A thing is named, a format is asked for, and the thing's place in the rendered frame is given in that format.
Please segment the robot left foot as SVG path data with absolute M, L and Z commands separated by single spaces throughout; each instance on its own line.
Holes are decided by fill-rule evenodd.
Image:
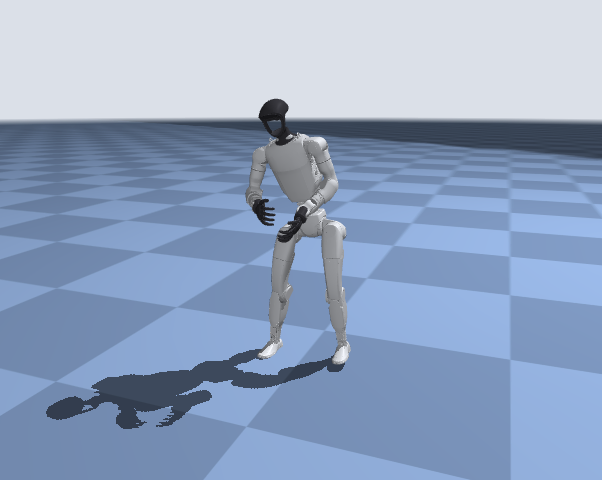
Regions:
M 332 358 L 332 363 L 333 364 L 343 364 L 347 361 L 347 359 L 349 358 L 349 353 L 351 351 L 350 345 L 347 341 L 347 346 L 344 347 L 344 343 L 342 342 L 341 345 L 338 345 L 335 351 L 335 354 Z

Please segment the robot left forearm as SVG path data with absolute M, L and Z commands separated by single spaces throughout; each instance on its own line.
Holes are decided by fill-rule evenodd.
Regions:
M 303 205 L 297 207 L 296 212 L 301 206 L 307 207 L 306 219 L 309 215 L 313 214 L 323 204 L 326 204 L 336 193 L 338 189 L 338 183 L 336 180 L 329 180 L 323 189 L 318 189 L 315 194 L 310 197 Z

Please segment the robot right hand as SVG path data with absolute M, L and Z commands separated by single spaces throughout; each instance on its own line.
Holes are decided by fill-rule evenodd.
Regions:
M 265 207 L 265 202 L 269 202 L 269 199 L 257 199 L 254 200 L 253 212 L 257 215 L 258 219 L 262 224 L 267 226 L 273 226 L 273 223 L 268 223 L 266 221 L 275 221 L 275 219 L 270 219 L 265 216 L 275 216 L 275 214 L 266 213 L 265 210 L 275 210 L 275 208 Z

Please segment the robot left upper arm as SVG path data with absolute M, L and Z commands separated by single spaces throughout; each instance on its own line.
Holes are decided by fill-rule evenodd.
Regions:
M 320 189 L 323 189 L 331 179 L 337 180 L 331 157 L 328 152 L 328 143 L 322 137 L 307 137 L 303 140 L 307 152 L 314 156 L 319 171 L 324 176 L 320 183 Z M 338 190 L 338 189 L 337 189 Z M 337 192 L 337 191 L 336 191 Z

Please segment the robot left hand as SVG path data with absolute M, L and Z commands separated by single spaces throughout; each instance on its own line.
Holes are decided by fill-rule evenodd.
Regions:
M 295 235 L 298 230 L 300 229 L 301 225 L 303 223 L 306 222 L 306 213 L 307 213 L 308 209 L 305 206 L 301 206 L 299 208 L 299 210 L 296 212 L 295 216 L 294 216 L 294 221 L 289 221 L 288 225 L 292 225 L 291 228 L 287 231 L 279 231 L 282 234 L 285 235 L 277 235 L 278 236 L 278 241 L 279 242 L 288 242 L 290 241 L 290 239 L 293 237 L 293 235 Z

